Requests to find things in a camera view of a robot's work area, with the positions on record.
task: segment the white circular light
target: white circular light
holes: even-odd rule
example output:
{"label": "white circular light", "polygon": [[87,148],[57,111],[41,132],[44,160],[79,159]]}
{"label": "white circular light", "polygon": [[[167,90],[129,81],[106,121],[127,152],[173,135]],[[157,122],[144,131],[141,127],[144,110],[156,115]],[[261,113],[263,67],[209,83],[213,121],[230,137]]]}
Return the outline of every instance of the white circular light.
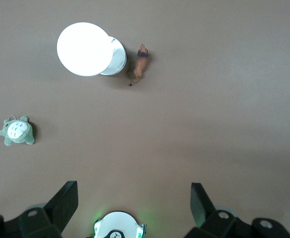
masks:
{"label": "white circular light", "polygon": [[93,76],[109,66],[113,47],[110,37],[100,27],[79,22],[60,34],[57,53],[61,63],[72,73]]}

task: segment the green plush toy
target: green plush toy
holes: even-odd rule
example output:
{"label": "green plush toy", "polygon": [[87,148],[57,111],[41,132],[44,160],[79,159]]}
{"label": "green plush toy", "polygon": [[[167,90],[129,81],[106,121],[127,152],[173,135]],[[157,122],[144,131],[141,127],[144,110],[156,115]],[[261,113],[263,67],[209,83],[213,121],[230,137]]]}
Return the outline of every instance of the green plush toy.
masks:
{"label": "green plush toy", "polygon": [[4,126],[0,130],[0,135],[5,137],[5,145],[26,142],[28,145],[35,143],[32,135],[32,126],[28,123],[28,117],[21,117],[19,120],[15,116],[10,116],[8,120],[4,120]]}

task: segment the glowing lamp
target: glowing lamp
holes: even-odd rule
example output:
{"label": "glowing lamp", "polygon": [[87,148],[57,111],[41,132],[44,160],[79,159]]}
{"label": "glowing lamp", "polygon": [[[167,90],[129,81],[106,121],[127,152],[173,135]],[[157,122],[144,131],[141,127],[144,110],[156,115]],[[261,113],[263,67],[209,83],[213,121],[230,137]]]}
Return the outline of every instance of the glowing lamp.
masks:
{"label": "glowing lamp", "polygon": [[75,23],[63,30],[57,53],[64,67],[80,76],[114,75],[126,64],[122,44],[87,22]]}

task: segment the brown floor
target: brown floor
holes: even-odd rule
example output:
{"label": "brown floor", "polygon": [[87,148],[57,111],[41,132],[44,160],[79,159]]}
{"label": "brown floor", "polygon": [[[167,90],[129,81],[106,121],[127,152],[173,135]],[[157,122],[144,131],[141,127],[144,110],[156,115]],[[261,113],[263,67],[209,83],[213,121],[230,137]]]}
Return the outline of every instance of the brown floor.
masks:
{"label": "brown floor", "polygon": [[[76,22],[122,42],[123,72],[63,67],[57,39]],[[129,87],[142,43],[150,62]],[[36,143],[0,137],[6,220],[77,180],[63,237],[124,210],[148,238],[182,238],[201,182],[245,222],[269,217],[290,231],[290,0],[0,0],[0,129],[10,115],[30,118]]]}

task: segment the figurine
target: figurine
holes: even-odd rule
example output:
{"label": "figurine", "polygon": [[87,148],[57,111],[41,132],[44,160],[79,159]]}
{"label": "figurine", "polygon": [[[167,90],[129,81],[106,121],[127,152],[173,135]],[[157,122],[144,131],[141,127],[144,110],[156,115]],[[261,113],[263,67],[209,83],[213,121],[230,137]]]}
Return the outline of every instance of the figurine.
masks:
{"label": "figurine", "polygon": [[17,120],[15,116],[10,116],[8,120],[4,120],[0,135],[5,137],[4,143],[7,146],[13,142],[26,142],[28,145],[35,143],[35,138],[32,135],[32,126],[28,123],[28,117],[21,117]]}
{"label": "figurine", "polygon": [[133,82],[130,83],[130,86],[140,81],[143,70],[147,65],[147,58],[148,58],[148,49],[145,48],[144,44],[141,44],[141,48],[137,53],[137,60],[135,62],[134,75],[136,76],[136,79],[134,79]]}

